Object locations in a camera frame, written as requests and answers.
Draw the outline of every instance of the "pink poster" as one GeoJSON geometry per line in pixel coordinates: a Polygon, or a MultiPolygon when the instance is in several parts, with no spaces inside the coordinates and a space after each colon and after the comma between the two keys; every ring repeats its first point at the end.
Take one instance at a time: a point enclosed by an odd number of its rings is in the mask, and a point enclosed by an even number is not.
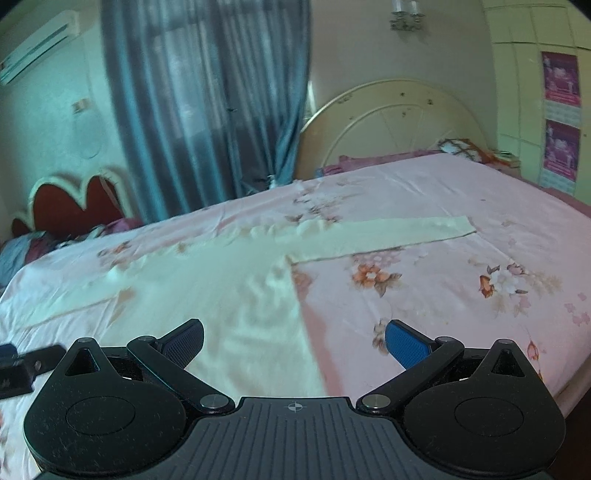
{"type": "Polygon", "coordinates": [[[577,57],[543,51],[542,62],[546,99],[566,105],[581,106],[577,57]]]}
{"type": "Polygon", "coordinates": [[[575,181],[579,166],[581,130],[570,125],[546,120],[544,168],[575,181]]]}

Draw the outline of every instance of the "curtain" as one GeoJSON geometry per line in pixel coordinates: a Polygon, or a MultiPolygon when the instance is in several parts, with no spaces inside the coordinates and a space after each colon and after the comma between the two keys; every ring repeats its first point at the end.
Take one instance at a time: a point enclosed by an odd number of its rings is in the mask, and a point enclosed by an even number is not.
{"type": "Polygon", "coordinates": [[[143,220],[291,183],[309,0],[103,0],[102,32],[143,220]]]}

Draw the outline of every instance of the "headboard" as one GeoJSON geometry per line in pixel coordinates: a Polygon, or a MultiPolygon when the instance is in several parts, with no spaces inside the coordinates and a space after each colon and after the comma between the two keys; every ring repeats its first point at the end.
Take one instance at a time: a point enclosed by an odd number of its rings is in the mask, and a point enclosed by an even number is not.
{"type": "Polygon", "coordinates": [[[133,216],[125,184],[111,170],[91,175],[80,186],[62,176],[51,176],[35,184],[27,211],[14,215],[12,234],[16,238],[46,231],[56,238],[66,238],[133,216]]]}
{"type": "Polygon", "coordinates": [[[299,180],[340,155],[379,157],[430,150],[445,138],[469,138],[486,148],[474,116],[452,95],[416,80],[380,80],[355,87],[318,111],[301,132],[299,180]]]}

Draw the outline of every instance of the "air conditioner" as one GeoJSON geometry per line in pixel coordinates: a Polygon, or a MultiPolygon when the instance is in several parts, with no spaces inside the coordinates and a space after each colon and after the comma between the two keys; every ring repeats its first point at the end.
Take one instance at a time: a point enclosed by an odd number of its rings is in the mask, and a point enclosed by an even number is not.
{"type": "Polygon", "coordinates": [[[78,12],[65,10],[22,42],[0,63],[0,84],[8,85],[41,55],[80,34],[78,12]]]}

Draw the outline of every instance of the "bed sheet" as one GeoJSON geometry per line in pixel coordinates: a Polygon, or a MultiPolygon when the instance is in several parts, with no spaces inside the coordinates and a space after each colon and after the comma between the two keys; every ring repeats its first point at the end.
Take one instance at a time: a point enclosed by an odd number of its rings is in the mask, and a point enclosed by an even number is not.
{"type": "MultiPolygon", "coordinates": [[[[432,338],[455,336],[474,348],[513,338],[560,402],[591,352],[591,220],[534,187],[447,154],[297,182],[52,252],[23,268],[0,299],[0,341],[20,351],[70,346],[81,336],[100,341],[116,314],[109,302],[26,329],[20,313],[58,286],[74,288],[149,252],[231,226],[463,215],[477,233],[294,267],[327,393],[355,400],[402,371],[383,354],[384,324],[396,317],[432,338]]],[[[45,379],[36,380],[35,391],[45,379]]],[[[33,399],[0,403],[2,480],[37,471],[22,441],[33,399]]],[[[571,397],[563,413],[572,404],[571,397]]]]}

